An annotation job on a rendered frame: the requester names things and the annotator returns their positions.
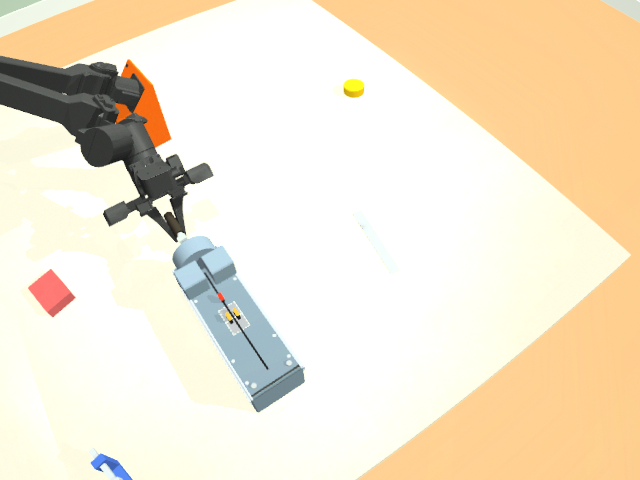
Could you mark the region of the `yellow short cylinder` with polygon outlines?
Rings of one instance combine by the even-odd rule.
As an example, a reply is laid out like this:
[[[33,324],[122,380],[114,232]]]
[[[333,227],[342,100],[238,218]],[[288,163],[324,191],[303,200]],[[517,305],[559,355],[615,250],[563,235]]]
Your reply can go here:
[[[360,97],[364,93],[364,83],[358,79],[349,79],[343,84],[343,93],[351,98]]]

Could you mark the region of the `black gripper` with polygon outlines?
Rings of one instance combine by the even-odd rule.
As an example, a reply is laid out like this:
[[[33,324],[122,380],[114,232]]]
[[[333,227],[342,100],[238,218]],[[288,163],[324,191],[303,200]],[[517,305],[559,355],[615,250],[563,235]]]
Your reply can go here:
[[[134,181],[134,174],[132,169],[132,164],[140,162],[141,167],[145,167],[153,163],[152,156],[158,154],[156,147],[150,148],[146,151],[136,154],[133,157],[130,157],[124,161],[124,166],[126,167],[130,178],[132,179],[138,194],[140,195],[137,185]],[[108,227],[114,226],[115,224],[127,219],[128,214],[133,211],[139,211],[139,215],[142,218],[143,216],[150,217],[153,221],[158,223],[167,234],[177,243],[178,240],[175,237],[174,233],[170,229],[167,224],[167,221],[162,217],[156,206],[153,206],[153,202],[157,199],[164,197],[166,195],[171,196],[170,205],[173,210],[173,213],[183,228],[184,234],[186,236],[185,224],[184,224],[184,197],[188,195],[188,191],[186,192],[185,186],[189,184],[198,184],[203,182],[213,176],[214,173],[210,167],[210,165],[206,162],[202,162],[199,165],[195,166],[192,169],[185,171],[186,173],[183,176],[176,178],[177,187],[160,193],[159,196],[155,198],[145,197],[146,193],[136,197],[135,199],[128,201],[122,201],[118,204],[112,205],[106,209],[104,209],[103,216],[107,221]],[[187,237],[187,236],[186,236]]]

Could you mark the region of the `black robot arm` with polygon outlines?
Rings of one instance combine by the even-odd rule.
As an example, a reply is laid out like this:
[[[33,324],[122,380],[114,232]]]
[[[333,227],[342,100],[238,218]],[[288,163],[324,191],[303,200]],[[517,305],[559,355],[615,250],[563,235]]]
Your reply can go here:
[[[64,69],[0,55],[0,105],[60,123],[76,137],[89,165],[105,167],[155,147],[147,118],[134,112],[144,86],[135,73],[118,73],[107,62]],[[115,103],[132,112],[118,123]],[[137,189],[149,198],[176,188],[175,178],[186,173],[177,153],[166,161],[159,154],[152,159],[145,167],[132,164]]]

